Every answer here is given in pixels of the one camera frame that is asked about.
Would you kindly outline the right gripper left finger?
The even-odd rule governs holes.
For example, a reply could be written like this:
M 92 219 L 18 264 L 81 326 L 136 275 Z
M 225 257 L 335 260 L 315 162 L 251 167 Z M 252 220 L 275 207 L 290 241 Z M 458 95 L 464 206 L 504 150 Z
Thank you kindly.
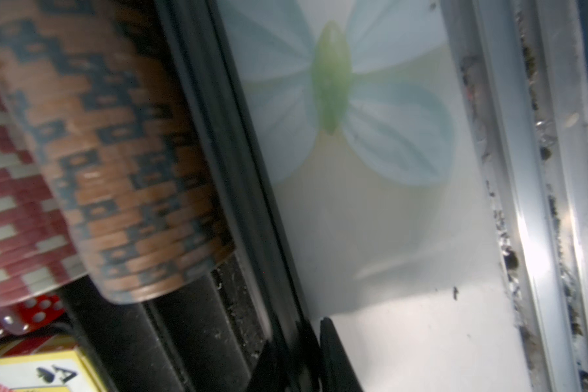
M 264 344 L 246 391 L 320 391 L 321 351 L 317 336 L 308 321 L 302 323 L 302 365 L 287 364 L 278 347 Z

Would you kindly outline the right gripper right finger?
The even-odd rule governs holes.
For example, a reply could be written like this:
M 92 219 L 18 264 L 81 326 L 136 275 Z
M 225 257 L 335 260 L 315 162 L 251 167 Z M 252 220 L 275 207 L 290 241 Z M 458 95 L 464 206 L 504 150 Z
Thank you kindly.
M 324 392 L 363 392 L 351 361 L 330 318 L 320 322 L 321 382 Z

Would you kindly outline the black poker case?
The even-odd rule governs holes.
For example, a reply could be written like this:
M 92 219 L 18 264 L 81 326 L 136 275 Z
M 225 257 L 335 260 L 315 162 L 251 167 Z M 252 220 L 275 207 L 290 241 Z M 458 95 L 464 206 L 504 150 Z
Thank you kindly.
M 72 330 L 107 391 L 246 391 L 264 344 L 302 365 L 308 321 L 213 1 L 157 11 L 235 251 L 166 296 L 112 305 L 89 279 L 63 288 Z

